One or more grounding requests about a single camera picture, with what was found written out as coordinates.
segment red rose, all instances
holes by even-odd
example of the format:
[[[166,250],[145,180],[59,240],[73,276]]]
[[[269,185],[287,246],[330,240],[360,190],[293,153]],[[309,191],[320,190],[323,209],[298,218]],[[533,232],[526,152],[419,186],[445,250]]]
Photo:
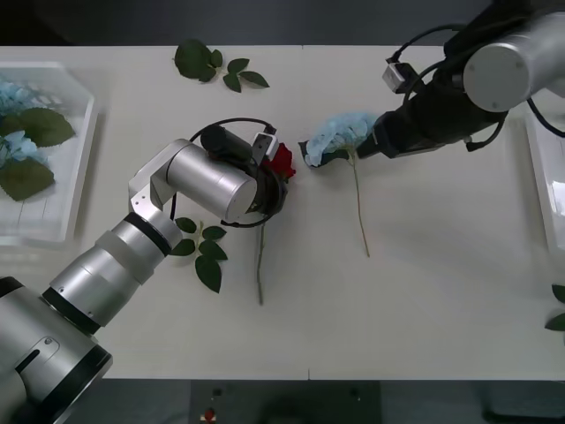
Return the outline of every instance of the red rose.
[[[273,170],[285,181],[294,176],[297,172],[292,169],[292,152],[287,149],[284,143],[279,144],[275,158],[272,161],[265,159],[265,166]]]

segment blue hydrangea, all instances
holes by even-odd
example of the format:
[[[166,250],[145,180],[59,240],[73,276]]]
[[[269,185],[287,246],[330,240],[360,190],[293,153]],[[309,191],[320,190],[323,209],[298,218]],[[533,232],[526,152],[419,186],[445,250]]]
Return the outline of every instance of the blue hydrangea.
[[[34,99],[32,91],[0,79],[0,117],[37,107],[41,105]]]
[[[46,157],[37,149],[35,143],[26,138],[26,132],[17,131],[0,137],[0,168],[10,159],[20,162],[28,157],[39,163],[47,163]]]
[[[306,144],[306,163],[320,166],[323,154],[356,148],[369,136],[376,120],[376,115],[364,112],[342,113],[331,117]]]

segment flower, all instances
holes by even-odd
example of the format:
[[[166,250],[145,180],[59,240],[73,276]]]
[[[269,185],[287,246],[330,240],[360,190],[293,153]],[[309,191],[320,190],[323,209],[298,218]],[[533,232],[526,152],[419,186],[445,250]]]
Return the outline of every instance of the flower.
[[[0,137],[0,168],[9,159],[21,162],[28,157],[39,163],[45,164],[47,162],[35,143],[26,138],[25,131],[16,131],[3,138]]]
[[[284,145],[279,144],[275,157],[272,161],[265,160],[265,166],[278,174],[285,181],[294,176],[297,172],[292,169],[292,152]]]
[[[328,119],[306,144],[305,161],[320,166],[325,153],[356,148],[373,129],[377,116],[371,113],[351,112]]]
[[[0,79],[0,117],[37,107],[41,105],[30,90]]]

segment flower stem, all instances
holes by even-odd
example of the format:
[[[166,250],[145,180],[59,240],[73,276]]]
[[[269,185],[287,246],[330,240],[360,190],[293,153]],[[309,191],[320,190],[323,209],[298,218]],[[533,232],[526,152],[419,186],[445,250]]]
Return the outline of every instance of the flower stem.
[[[263,285],[261,283],[261,262],[263,260],[263,248],[265,248],[265,224],[261,225],[261,237],[259,241],[259,259],[257,260],[257,294],[259,304],[263,306]]]
[[[200,221],[200,228],[198,230],[198,237],[196,238],[196,243],[194,243],[196,250],[198,250],[198,247],[200,245],[200,238],[202,237],[202,231],[203,230],[204,230],[204,223],[202,221]]]
[[[361,218],[361,194],[359,192],[359,176],[357,174],[357,154],[353,150],[350,152],[351,165],[353,166],[353,174],[355,175],[355,188],[357,189],[357,212],[359,215],[359,226],[361,227],[361,233],[363,234],[363,242],[365,243],[365,252],[367,253],[367,258],[370,258],[369,245],[367,245],[367,238],[365,237],[365,229],[363,228],[363,219]]]

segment green leaf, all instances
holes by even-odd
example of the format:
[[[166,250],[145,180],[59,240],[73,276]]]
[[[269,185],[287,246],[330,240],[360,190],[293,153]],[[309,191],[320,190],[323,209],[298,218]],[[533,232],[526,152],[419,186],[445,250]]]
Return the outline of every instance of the green leaf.
[[[546,324],[546,328],[552,329],[553,331],[565,331],[565,314],[557,315],[549,320]]]
[[[212,53],[199,40],[186,40],[177,47],[175,65],[180,74],[191,80],[197,80],[208,69]]]
[[[263,78],[263,76],[257,72],[243,71],[239,73],[239,76],[246,81],[258,85],[259,87],[263,87],[263,88],[270,87],[267,81]]]
[[[190,218],[177,218],[175,220],[177,227],[181,229],[181,231],[189,232],[194,234],[196,232],[196,223]]]
[[[55,182],[53,172],[33,159],[10,160],[0,169],[0,187],[15,201],[42,192]]]
[[[194,245],[194,240],[190,240],[189,238],[185,238],[180,240],[180,243],[172,250],[170,253],[171,256],[188,256],[193,254],[196,250],[196,246]]]
[[[220,50],[214,50],[210,57],[210,63],[214,68],[219,68],[223,65],[223,56]]]
[[[226,230],[222,227],[208,227],[202,232],[202,237],[206,240],[219,240],[226,235]]]
[[[67,141],[74,135],[63,115],[54,110],[32,108],[19,115],[19,122],[38,148],[50,148]]]
[[[195,262],[196,275],[212,292],[219,293],[222,287],[222,270],[218,262],[206,256],[199,256]]]
[[[23,129],[24,126],[19,122],[19,118],[16,115],[8,115],[2,119],[2,124],[0,124],[0,137],[22,131]]]
[[[228,63],[229,73],[238,73],[243,71],[249,64],[249,59],[233,59]]]
[[[207,67],[206,69],[202,70],[200,74],[200,78],[198,81],[200,82],[210,82],[210,80],[215,77],[215,68]]]
[[[553,284],[551,290],[554,292],[554,296],[561,303],[565,303],[565,285]]]
[[[215,259],[217,261],[227,261],[228,255],[217,245],[215,241],[204,240],[199,246],[200,253],[207,258]]]
[[[228,86],[231,91],[241,93],[241,83],[239,82],[239,78],[236,73],[227,74],[223,77],[223,82],[225,82],[226,86]]]

